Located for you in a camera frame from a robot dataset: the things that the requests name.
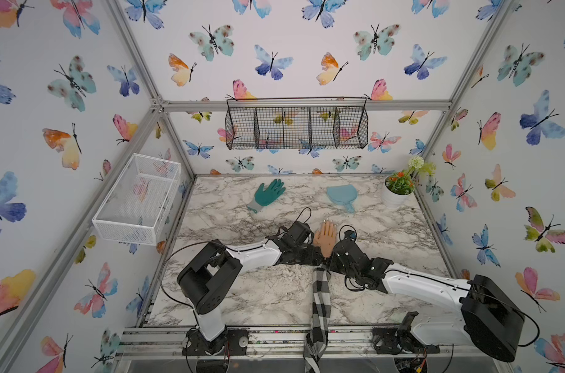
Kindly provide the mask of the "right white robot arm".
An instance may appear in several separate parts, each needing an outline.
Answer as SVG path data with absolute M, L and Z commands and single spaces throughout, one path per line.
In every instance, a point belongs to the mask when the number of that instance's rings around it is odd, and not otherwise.
M 474 346 L 497 361 L 515 360 L 526 317 L 490 278 L 444 278 L 381 257 L 370 259 L 352 239 L 338 242 L 324 262 L 360 291 L 405 295 L 445 310 L 426 319 L 408 312 L 390 339 L 397 348 L 437 353 L 442 345 Z

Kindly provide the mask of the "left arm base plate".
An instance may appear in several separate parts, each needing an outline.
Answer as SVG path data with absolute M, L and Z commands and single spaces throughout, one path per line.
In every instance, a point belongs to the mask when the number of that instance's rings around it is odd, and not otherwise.
M 214 340 L 208 341 L 196 328 L 190 329 L 185 336 L 183 356 L 245 356 L 249 345 L 249 332 L 246 329 L 225 330 Z

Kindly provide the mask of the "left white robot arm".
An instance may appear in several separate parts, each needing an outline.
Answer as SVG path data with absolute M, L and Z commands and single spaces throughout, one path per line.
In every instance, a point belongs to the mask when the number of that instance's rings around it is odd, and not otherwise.
M 313 240 L 309 225 L 293 222 L 290 228 L 281 227 L 276 234 L 244 246 L 227 246 L 218 239 L 208 242 L 177 277 L 192 303 L 203 340 L 212 343 L 224 336 L 220 304 L 239 275 L 279 264 L 316 267 L 324 256 Z

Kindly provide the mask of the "mannequin hand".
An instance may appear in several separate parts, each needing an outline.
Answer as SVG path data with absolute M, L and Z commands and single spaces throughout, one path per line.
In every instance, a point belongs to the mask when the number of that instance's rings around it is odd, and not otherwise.
M 337 242 L 338 230 L 331 221 L 324 221 L 315 233 L 313 245 L 318 247 L 324 258 L 330 258 Z

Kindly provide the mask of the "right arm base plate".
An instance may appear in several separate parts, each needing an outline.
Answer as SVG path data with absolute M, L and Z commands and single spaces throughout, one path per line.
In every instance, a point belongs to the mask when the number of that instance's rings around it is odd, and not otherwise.
M 372 329 L 372 346 L 377 354 L 398 355 L 403 352 L 413 354 L 439 354 L 437 345 L 426 345 L 417 340 L 411 326 L 418 312 L 408 312 L 399 326 L 384 326 Z

